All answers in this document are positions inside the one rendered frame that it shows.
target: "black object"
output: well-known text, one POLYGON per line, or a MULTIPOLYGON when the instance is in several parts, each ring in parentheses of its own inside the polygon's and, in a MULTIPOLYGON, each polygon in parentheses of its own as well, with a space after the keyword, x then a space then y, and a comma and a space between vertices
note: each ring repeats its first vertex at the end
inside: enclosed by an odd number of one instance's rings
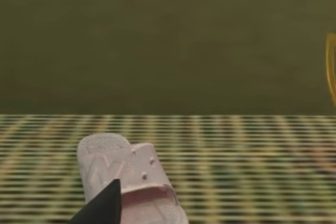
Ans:
POLYGON ((120 180, 113 180, 93 200, 87 203, 68 224, 120 224, 120 180))

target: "pink slipper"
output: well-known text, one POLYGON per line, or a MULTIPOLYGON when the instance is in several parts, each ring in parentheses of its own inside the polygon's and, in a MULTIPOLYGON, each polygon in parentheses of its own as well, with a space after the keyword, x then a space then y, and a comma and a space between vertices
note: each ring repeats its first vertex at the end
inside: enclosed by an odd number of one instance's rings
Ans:
POLYGON ((94 134, 80 141, 77 158, 87 203, 120 179, 121 224, 188 224, 152 144, 94 134))

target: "woven mat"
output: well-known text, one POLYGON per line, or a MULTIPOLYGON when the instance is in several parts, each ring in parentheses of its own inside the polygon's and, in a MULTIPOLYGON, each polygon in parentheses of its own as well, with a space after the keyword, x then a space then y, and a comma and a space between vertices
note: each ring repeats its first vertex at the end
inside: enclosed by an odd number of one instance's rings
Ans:
POLYGON ((191 224, 336 223, 336 117, 0 115, 0 223, 67 223, 81 138, 151 142, 191 224))

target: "yellow object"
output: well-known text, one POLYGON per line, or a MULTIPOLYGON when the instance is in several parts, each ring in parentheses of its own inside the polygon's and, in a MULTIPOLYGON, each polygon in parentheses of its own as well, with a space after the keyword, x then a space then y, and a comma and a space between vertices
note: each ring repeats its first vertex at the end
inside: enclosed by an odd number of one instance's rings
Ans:
POLYGON ((327 34, 326 44, 326 67, 327 79, 329 90, 331 93, 332 101, 336 106, 336 83, 335 83, 335 47, 336 47, 336 34, 327 34))

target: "olive green wall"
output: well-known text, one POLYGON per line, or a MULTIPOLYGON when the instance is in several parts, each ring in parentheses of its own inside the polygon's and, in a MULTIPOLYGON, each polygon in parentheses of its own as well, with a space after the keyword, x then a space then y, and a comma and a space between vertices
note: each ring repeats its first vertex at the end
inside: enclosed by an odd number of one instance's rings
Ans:
POLYGON ((334 114, 336 0, 0 0, 0 113, 334 114))

